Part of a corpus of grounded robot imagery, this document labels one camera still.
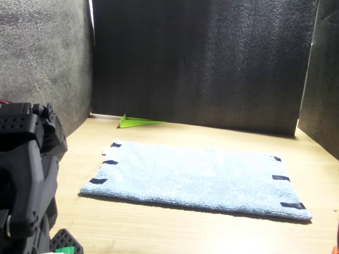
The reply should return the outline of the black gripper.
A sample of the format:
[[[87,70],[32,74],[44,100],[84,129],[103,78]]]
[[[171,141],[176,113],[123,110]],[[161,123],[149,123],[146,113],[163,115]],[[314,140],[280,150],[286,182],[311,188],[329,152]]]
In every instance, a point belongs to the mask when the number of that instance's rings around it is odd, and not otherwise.
[[[57,156],[61,161],[68,151],[66,136],[63,127],[56,114],[51,114],[49,119],[43,122],[44,136],[41,153],[44,156]]]

